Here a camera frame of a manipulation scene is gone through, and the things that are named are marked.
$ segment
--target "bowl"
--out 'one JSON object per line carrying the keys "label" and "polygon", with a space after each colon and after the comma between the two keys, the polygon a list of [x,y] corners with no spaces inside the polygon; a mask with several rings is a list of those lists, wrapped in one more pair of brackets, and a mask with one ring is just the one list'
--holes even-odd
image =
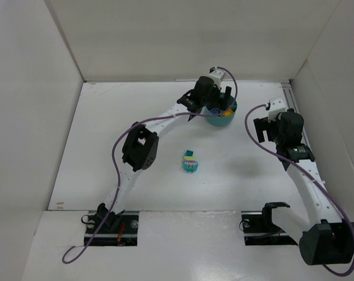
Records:
{"label": "bowl", "polygon": [[[214,116],[214,117],[206,117],[209,124],[213,126],[223,127],[230,124],[230,122],[234,119],[236,108],[238,107],[234,97],[230,97],[230,104],[232,104],[229,108],[231,111],[227,112],[225,116]],[[204,109],[204,114],[207,115],[215,115],[217,113],[225,112],[224,110],[220,110],[218,108],[213,108],[207,105]]]}

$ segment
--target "white enclosure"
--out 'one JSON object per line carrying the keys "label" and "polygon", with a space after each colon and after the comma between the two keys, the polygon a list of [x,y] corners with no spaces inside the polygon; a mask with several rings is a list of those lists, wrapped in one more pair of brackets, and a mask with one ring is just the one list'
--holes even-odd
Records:
{"label": "white enclosure", "polygon": [[90,81],[294,78],[338,0],[48,0]]}
{"label": "white enclosure", "polygon": [[41,0],[0,0],[0,280],[19,281],[82,78]]}
{"label": "white enclosure", "polygon": [[[22,281],[91,281],[98,276],[125,281],[288,281],[290,275],[293,281],[354,281],[354,272],[341,278],[322,266],[307,266],[295,246],[245,246],[238,231],[239,211],[140,212],[137,247],[91,247],[66,266],[61,255],[70,245],[82,245],[80,217],[86,213],[43,213]],[[346,267],[333,266],[341,272]]]}

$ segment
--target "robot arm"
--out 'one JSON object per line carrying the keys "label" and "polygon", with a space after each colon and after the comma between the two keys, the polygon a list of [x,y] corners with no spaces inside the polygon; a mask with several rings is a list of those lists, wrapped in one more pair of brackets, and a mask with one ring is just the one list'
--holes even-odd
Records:
{"label": "robot arm", "polygon": [[[270,100],[268,117],[255,119],[259,142],[276,144],[277,154],[308,171],[323,187],[315,157],[311,149],[301,143],[304,120],[293,109],[287,109],[282,98]],[[353,255],[353,241],[341,214],[320,189],[301,170],[282,161],[307,209],[308,221],[297,215],[286,203],[267,203],[262,214],[264,223],[283,229],[299,244],[301,256],[308,265],[349,263]]]}
{"label": "robot arm", "polygon": [[[210,73],[207,76],[199,78],[194,89],[184,94],[161,117],[175,116],[183,112],[199,114],[207,104],[221,110],[228,109],[231,87],[226,87],[224,97],[221,97],[221,81],[224,79],[225,74],[226,72],[223,70],[210,69]],[[150,121],[147,124],[137,126],[129,132],[122,148],[124,165],[120,172],[121,186],[119,189],[113,189],[97,208],[96,215],[100,220],[103,220],[110,209],[109,206],[113,203],[116,193],[118,193],[114,207],[105,221],[105,225],[109,229],[115,229],[118,226],[125,210],[128,195],[134,187],[136,179],[156,159],[159,139],[175,127],[186,124],[193,118],[194,115],[186,114],[169,119]]]}

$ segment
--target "white floor panel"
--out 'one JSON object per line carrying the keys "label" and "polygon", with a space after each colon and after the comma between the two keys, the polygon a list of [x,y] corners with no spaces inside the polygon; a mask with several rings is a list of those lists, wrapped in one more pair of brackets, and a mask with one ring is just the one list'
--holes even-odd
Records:
{"label": "white floor panel", "polygon": [[[50,201],[50,210],[96,210],[117,178],[112,145],[135,121],[159,116],[195,82],[85,83]],[[223,86],[233,83],[224,82]],[[127,210],[260,210],[285,201],[303,210],[297,189],[281,163],[255,146],[244,116],[256,105],[283,96],[279,83],[238,81],[238,110],[227,128],[196,117],[159,142],[157,159],[136,182]],[[250,120],[266,116],[260,109]],[[275,149],[274,144],[266,143]],[[116,158],[121,161],[119,145]],[[182,171],[185,151],[193,150],[199,170]]]}
{"label": "white floor panel", "polygon": [[244,246],[236,211],[142,212],[138,246],[89,247],[64,265],[65,251],[83,244],[85,213],[43,213],[22,281],[354,280],[354,273],[340,278],[322,266],[307,266],[297,246]]}

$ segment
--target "small toy figure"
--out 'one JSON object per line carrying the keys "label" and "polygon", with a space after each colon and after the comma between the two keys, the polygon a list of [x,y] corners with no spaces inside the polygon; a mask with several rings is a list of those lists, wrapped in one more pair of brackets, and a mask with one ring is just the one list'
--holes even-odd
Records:
{"label": "small toy figure", "polygon": [[183,161],[183,169],[187,172],[193,173],[198,169],[198,162],[193,156],[194,152],[191,150],[186,151]]}

